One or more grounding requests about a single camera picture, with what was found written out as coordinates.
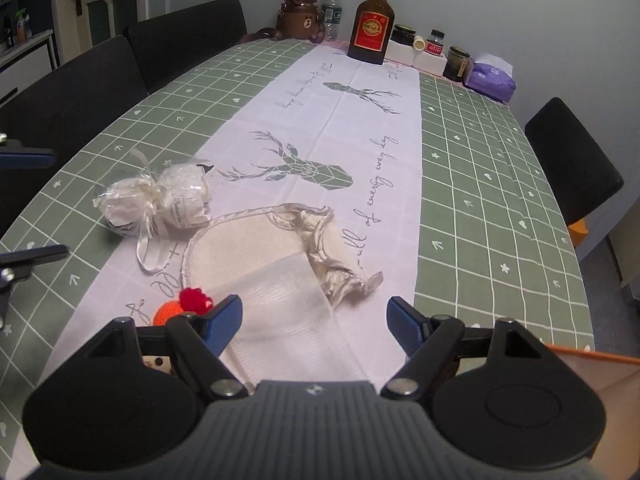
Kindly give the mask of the red orange knitted toy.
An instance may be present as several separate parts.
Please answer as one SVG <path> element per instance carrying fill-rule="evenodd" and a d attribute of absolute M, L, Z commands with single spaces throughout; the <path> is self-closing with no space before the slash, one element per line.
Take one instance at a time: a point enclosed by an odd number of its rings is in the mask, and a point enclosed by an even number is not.
<path fill-rule="evenodd" d="M 200 288 L 185 288 L 179 292 L 178 298 L 166 301 L 154 314 L 153 326 L 164 326 L 170 318 L 183 313 L 204 315 L 213 309 L 212 298 Z"/>

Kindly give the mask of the white sheer mesh bag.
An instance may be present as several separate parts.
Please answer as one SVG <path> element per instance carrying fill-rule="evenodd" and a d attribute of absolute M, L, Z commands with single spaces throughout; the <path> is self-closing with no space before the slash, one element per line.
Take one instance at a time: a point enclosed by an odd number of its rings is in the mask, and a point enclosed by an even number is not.
<path fill-rule="evenodd" d="M 241 382 L 354 382 L 363 370 L 305 255 L 290 255 L 209 287 L 239 296 L 242 322 L 222 359 Z"/>

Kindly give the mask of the beige cloth drawstring pouch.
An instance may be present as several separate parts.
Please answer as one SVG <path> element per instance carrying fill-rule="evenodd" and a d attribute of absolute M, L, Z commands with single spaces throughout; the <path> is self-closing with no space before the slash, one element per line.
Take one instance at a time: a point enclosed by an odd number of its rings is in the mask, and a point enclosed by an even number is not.
<path fill-rule="evenodd" d="M 284 203 L 225 214 L 198 230 L 182 258 L 182 284 L 212 292 L 298 254 L 333 307 L 349 295 L 371 295 L 384 281 L 382 272 L 368 275 L 356 263 L 333 208 Z"/>

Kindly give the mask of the white organza gift bundle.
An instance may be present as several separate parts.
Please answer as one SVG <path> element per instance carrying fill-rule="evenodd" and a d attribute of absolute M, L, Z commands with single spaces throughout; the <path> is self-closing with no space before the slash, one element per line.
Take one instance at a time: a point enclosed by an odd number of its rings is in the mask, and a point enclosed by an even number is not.
<path fill-rule="evenodd" d="M 135 148 L 131 155 L 142 168 L 99 183 L 92 203 L 108 228 L 136 239 L 138 265 L 154 273 L 168 263 L 172 232 L 201 228 L 212 220 L 210 173 L 214 167 L 188 159 L 154 171 L 145 154 Z"/>

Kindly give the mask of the wooden radio box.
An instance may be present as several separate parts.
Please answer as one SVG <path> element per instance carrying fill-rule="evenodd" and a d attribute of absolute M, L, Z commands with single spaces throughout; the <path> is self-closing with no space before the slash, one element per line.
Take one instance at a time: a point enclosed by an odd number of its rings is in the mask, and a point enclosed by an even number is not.
<path fill-rule="evenodd" d="M 157 370 L 168 375 L 174 374 L 169 356 L 144 356 L 143 364 L 150 370 Z"/>

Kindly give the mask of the black chair near left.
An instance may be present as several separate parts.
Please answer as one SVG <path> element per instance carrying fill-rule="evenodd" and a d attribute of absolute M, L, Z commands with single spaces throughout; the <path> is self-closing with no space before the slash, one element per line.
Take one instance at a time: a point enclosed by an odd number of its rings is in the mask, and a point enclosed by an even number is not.
<path fill-rule="evenodd" d="M 1 229 L 79 151 L 148 96 L 127 40 L 117 36 L 38 80 L 1 107 L 1 131 L 28 148 L 54 151 L 44 169 L 1 171 Z"/>

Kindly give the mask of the black chair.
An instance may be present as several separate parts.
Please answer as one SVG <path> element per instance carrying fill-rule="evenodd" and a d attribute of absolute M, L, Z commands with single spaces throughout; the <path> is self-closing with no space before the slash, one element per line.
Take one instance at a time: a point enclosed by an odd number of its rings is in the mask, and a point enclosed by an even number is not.
<path fill-rule="evenodd" d="M 127 40 L 117 36 L 38 80 L 1 107 L 1 131 L 28 148 L 54 151 L 44 169 L 1 171 L 1 229 L 79 151 L 148 96 Z"/>
<path fill-rule="evenodd" d="M 586 218 L 623 187 L 620 172 L 557 96 L 529 119 L 525 136 L 566 224 Z"/>
<path fill-rule="evenodd" d="M 124 30 L 147 92 L 153 93 L 246 34 L 240 0 L 214 0 Z"/>

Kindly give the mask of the green grid tablecloth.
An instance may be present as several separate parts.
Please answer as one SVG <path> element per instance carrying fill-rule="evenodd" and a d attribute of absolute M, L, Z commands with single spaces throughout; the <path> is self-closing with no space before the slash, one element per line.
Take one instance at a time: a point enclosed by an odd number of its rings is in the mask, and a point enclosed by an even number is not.
<path fill-rule="evenodd" d="M 401 297 L 472 326 L 515 318 L 546 344 L 590 349 L 573 244 L 520 125 L 505 106 L 414 71 L 421 208 L 416 284 Z"/>

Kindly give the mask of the glass panel door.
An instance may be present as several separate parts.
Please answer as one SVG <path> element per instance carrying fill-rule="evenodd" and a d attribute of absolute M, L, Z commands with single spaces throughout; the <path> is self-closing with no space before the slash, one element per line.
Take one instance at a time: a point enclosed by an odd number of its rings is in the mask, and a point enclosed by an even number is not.
<path fill-rule="evenodd" d="M 149 17 L 149 0 L 51 0 L 61 63 Z"/>

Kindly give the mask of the orange red stool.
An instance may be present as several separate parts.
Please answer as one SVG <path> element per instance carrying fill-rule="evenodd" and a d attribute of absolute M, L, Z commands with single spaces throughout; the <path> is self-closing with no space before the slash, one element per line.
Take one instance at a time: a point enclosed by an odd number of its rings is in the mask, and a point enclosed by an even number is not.
<path fill-rule="evenodd" d="M 585 218 L 582 218 L 567 227 L 568 234 L 570 234 L 570 240 L 575 248 L 577 248 L 589 234 L 587 222 Z"/>

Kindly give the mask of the black chair far left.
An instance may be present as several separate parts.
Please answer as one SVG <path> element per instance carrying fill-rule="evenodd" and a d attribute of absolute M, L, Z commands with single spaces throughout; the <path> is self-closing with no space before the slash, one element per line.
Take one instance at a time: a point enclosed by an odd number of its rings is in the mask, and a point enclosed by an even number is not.
<path fill-rule="evenodd" d="M 240 0 L 214 0 L 124 30 L 147 92 L 153 93 L 246 34 Z"/>

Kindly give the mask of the orange cardboard box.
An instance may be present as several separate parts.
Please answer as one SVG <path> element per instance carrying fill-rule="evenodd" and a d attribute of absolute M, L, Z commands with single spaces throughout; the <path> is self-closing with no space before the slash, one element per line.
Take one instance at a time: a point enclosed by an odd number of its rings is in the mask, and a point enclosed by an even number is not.
<path fill-rule="evenodd" d="M 639 477 L 639 361 L 626 356 L 550 348 L 577 376 L 561 396 L 559 444 L 574 460 L 560 479 Z"/>

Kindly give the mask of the black chair right side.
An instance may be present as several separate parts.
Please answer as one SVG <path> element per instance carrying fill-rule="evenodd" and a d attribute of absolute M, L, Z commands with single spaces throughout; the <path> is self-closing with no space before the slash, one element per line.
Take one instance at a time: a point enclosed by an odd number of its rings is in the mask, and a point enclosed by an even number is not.
<path fill-rule="evenodd" d="M 529 119 L 525 136 L 566 224 L 586 218 L 623 187 L 620 172 L 557 96 Z"/>

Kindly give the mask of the white deer table runner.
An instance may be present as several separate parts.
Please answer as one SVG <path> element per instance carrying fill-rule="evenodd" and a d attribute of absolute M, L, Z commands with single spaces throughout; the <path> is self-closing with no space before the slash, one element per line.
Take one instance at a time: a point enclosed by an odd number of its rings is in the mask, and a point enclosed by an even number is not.
<path fill-rule="evenodd" d="M 151 272 L 132 236 L 93 205 L 101 184 L 178 162 L 207 165 L 209 210 L 228 214 L 298 203 L 334 212 L 338 258 L 382 274 L 370 297 L 335 317 L 363 373 L 381 385 L 402 361 L 385 325 L 390 296 L 416 284 L 421 163 L 419 77 L 331 47 L 269 40 L 214 56 L 108 125 L 30 201 L 2 237 L 9 250 L 65 244 L 70 256 L 15 287 L 1 337 L 1 473 L 35 467 L 22 429 L 27 397 L 111 318 L 151 323 L 183 287 L 221 296 L 238 245 L 221 235 L 190 259 L 191 234 L 168 235 Z"/>

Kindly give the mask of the purple tissue pack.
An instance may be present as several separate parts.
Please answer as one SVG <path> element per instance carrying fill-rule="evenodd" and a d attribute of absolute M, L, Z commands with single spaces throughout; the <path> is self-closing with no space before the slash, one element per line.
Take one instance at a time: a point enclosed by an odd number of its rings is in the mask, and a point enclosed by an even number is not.
<path fill-rule="evenodd" d="M 516 89 L 513 66 L 489 53 L 471 58 L 463 75 L 463 84 L 482 96 L 508 104 Z"/>

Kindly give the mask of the dark glass jar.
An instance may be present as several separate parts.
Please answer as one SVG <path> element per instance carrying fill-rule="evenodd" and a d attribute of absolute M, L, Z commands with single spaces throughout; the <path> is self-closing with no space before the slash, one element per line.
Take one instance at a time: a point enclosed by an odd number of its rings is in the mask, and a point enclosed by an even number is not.
<path fill-rule="evenodd" d="M 451 46 L 447 54 L 447 63 L 442 72 L 442 76 L 454 82 L 461 82 L 469 60 L 469 52 L 459 47 Z"/>

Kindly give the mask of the small red label jar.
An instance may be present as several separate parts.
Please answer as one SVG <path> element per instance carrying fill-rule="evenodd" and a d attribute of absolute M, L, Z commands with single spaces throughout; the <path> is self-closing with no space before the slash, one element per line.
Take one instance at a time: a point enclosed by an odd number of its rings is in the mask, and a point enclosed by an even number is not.
<path fill-rule="evenodd" d="M 438 29 L 432 29 L 425 44 L 425 51 L 431 55 L 439 56 L 444 50 L 445 34 Z"/>

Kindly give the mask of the small white cap bottle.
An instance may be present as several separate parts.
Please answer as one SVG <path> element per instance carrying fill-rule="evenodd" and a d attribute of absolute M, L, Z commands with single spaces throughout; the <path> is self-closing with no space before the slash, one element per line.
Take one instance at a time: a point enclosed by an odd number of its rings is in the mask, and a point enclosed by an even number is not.
<path fill-rule="evenodd" d="M 426 42 L 423 37 L 416 35 L 412 43 L 413 49 L 417 51 L 423 51 L 426 46 Z"/>

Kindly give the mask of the black lid jar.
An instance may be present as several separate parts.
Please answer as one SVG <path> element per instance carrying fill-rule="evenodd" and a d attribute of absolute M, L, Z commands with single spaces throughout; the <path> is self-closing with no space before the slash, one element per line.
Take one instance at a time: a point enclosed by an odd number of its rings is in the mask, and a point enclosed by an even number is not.
<path fill-rule="evenodd" d="M 412 47 L 415 39 L 416 31 L 413 28 L 401 24 L 394 25 L 390 40 L 395 41 L 396 44 Z"/>

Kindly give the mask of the brown liquor bottle red label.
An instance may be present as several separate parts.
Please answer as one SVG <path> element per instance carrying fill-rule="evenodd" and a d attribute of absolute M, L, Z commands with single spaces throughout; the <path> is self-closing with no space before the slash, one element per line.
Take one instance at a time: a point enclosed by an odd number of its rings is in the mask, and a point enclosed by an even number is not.
<path fill-rule="evenodd" d="M 360 62 L 382 65 L 395 21 L 387 0 L 366 0 L 357 8 L 347 55 Z"/>

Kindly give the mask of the clear plastic water bottle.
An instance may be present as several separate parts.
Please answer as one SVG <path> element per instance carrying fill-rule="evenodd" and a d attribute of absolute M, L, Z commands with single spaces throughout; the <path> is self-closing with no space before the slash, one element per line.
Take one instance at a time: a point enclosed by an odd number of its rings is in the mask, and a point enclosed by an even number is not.
<path fill-rule="evenodd" d="M 326 40 L 337 40 L 341 27 L 343 0 L 321 0 L 321 13 L 326 29 Z"/>

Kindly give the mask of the white box by wall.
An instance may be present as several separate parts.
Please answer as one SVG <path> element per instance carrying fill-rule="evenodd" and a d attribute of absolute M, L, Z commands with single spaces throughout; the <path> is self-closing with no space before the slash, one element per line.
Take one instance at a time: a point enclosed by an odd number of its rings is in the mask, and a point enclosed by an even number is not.
<path fill-rule="evenodd" d="M 390 40 L 387 44 L 385 58 L 436 76 L 442 76 L 447 64 L 447 59 L 443 54 L 434 55 L 426 51 L 416 50 L 413 46 L 398 44 L 393 40 Z"/>

